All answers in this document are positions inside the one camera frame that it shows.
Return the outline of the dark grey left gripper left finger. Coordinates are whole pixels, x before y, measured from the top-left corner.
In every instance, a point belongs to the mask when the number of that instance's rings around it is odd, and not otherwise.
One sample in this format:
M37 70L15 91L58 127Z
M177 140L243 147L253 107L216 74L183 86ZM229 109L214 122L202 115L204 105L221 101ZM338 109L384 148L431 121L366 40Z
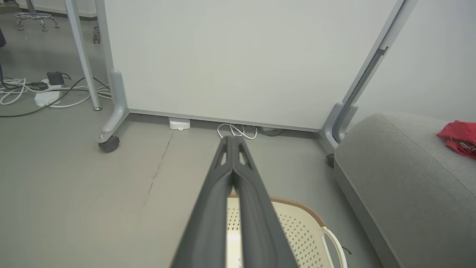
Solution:
M232 138L223 138L189 217L172 268L226 266L227 199L232 190Z

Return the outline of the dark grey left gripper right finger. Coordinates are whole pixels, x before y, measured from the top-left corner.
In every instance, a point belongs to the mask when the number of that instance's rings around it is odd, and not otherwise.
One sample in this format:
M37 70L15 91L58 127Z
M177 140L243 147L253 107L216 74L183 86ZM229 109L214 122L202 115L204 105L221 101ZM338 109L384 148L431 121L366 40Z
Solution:
M234 187L239 198L245 268L298 266L245 140L232 139Z

